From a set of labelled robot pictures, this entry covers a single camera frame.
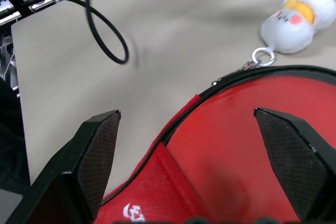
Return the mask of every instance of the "white plush toy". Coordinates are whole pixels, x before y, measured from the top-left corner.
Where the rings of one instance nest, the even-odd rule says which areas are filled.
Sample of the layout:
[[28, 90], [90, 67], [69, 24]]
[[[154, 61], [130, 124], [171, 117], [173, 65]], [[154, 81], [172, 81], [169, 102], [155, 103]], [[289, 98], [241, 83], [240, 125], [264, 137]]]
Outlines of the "white plush toy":
[[269, 51], [294, 54], [310, 45], [314, 34], [335, 18], [335, 0], [285, 0], [281, 10], [261, 26], [261, 38]]

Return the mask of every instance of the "metal key ring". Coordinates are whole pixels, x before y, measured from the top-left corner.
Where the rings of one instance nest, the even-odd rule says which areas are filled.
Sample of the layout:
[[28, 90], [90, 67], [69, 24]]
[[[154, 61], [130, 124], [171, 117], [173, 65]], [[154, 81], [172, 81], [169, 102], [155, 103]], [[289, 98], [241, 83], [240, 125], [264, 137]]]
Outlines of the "metal key ring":
[[[260, 60], [257, 59], [257, 53], [259, 52], [264, 52], [265, 54], [267, 54], [269, 56], [269, 61], [266, 63], [260, 63]], [[255, 64], [258, 64], [259, 67], [269, 67], [274, 63], [275, 55], [274, 52], [271, 51], [269, 48], [260, 47], [254, 50], [254, 52], [252, 53], [252, 60]]]

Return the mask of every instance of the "red bag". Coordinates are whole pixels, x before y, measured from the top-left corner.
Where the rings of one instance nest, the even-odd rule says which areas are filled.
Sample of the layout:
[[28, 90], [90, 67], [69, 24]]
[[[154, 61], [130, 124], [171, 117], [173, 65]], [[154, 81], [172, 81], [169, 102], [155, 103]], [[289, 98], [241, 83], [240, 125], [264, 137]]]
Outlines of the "red bag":
[[244, 223], [299, 220], [270, 166], [254, 108], [303, 118], [336, 147], [330, 125], [335, 86], [335, 72], [307, 66], [224, 77], [170, 120], [130, 179], [104, 199], [96, 223], [181, 223], [196, 216]]

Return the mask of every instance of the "table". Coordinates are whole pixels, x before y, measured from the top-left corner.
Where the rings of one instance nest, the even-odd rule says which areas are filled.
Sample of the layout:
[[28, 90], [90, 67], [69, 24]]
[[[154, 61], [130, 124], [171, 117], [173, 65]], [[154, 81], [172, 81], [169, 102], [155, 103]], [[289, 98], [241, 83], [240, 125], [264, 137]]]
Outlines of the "table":
[[[82, 7], [61, 2], [13, 26], [31, 182], [93, 115], [122, 120], [106, 194], [125, 181], [168, 120], [194, 94], [250, 60], [260, 25], [282, 0], [92, 0], [125, 36], [119, 66], [94, 41]], [[98, 31], [119, 57], [116, 36]], [[277, 65], [335, 69], [336, 25]]]

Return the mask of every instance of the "pink cheek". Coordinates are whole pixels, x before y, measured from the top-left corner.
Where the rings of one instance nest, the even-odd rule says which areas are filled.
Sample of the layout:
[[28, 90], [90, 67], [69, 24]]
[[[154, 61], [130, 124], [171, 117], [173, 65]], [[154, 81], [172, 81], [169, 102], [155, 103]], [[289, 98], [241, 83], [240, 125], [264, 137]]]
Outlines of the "pink cheek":
[[302, 17], [300, 17], [300, 16], [294, 16], [294, 17], [292, 17], [291, 19], [290, 19], [290, 23], [292, 24], [292, 25], [297, 25], [297, 24], [299, 24], [299, 23], [301, 23], [302, 22]]

